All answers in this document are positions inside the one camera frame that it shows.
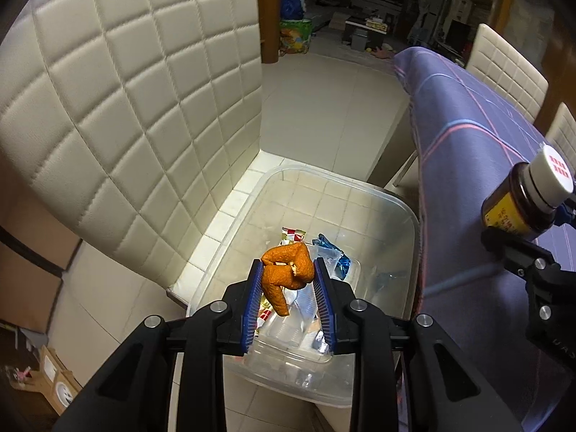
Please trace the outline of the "colourful shopping bag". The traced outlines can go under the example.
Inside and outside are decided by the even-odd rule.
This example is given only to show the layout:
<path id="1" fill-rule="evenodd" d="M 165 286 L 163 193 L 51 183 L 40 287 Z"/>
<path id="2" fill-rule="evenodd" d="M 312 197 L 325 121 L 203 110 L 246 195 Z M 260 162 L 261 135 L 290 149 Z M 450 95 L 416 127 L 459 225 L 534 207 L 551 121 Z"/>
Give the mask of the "colourful shopping bag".
<path id="1" fill-rule="evenodd" d="M 310 19 L 282 19 L 279 23 L 280 54 L 306 54 L 310 49 L 311 33 Z"/>

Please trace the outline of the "blue foil wrapper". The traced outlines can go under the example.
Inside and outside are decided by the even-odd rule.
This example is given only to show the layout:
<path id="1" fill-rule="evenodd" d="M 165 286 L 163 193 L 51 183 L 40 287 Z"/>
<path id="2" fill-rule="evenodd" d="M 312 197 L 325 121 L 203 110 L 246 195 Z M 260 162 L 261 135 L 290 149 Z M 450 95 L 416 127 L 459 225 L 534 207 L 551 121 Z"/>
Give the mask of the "blue foil wrapper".
<path id="1" fill-rule="evenodd" d="M 323 258 L 329 276 L 344 281 L 351 270 L 351 259 L 322 233 L 312 240 L 312 245 L 315 255 Z"/>

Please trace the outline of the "cream chair far right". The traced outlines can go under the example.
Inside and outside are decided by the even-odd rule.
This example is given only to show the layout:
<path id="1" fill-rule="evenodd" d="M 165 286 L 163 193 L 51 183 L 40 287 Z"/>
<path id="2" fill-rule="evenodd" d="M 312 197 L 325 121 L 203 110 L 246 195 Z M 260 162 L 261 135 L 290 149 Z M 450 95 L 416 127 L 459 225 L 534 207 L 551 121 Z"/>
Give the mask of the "cream chair far right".
<path id="1" fill-rule="evenodd" d="M 568 106 L 561 103 L 546 135 L 547 142 L 554 146 L 566 163 L 576 165 L 576 122 Z"/>

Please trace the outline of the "wooden cabinet divider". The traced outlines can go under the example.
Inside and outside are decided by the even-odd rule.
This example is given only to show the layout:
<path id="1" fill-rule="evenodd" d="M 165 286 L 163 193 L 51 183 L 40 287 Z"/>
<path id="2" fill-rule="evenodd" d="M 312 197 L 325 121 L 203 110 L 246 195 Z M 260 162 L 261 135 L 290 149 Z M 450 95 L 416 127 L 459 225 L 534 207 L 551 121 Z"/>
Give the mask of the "wooden cabinet divider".
<path id="1" fill-rule="evenodd" d="M 280 41 L 280 0 L 258 0 L 262 63 L 277 63 Z"/>

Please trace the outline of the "cream chair left side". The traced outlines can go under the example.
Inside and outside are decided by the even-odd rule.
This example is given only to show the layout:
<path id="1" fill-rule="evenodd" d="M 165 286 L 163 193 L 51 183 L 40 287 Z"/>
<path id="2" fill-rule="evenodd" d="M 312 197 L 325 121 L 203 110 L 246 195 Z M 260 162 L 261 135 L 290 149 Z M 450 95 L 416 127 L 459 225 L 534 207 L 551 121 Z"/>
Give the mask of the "cream chair left side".
<path id="1" fill-rule="evenodd" d="M 86 243 L 190 301 L 260 150 L 257 0 L 9 0 L 1 150 Z"/>

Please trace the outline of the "brown medicine bottle white cap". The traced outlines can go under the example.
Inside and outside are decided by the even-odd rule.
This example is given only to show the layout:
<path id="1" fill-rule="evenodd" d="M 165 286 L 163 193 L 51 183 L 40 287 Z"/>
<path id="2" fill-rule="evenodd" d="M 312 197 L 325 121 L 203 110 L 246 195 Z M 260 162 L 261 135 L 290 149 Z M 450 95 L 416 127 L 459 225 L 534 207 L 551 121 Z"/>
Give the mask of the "brown medicine bottle white cap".
<path id="1" fill-rule="evenodd" d="M 562 156 L 543 144 L 483 201 L 482 223 L 532 241 L 552 226 L 575 225 L 574 180 Z"/>

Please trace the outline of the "clear plastic trash bin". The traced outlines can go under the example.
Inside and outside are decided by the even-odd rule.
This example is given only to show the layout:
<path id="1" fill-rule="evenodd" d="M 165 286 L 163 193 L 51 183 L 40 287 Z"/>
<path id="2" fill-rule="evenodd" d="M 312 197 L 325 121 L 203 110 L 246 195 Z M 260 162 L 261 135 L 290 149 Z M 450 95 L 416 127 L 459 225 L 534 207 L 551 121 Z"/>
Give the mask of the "clear plastic trash bin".
<path id="1" fill-rule="evenodd" d="M 208 265 L 190 311 L 222 297 L 247 278 L 260 260 L 273 290 L 263 296 L 280 317 L 289 315 L 283 288 L 314 283 L 319 258 L 312 240 L 320 233 L 351 259 L 344 283 L 385 314 L 412 311 L 417 275 L 418 221 L 398 197 L 365 183 L 307 165 L 282 165 L 258 177 Z M 332 354 L 326 364 L 275 356 L 251 344 L 228 361 L 234 373 L 265 387 L 334 408 L 351 405 L 354 358 Z"/>

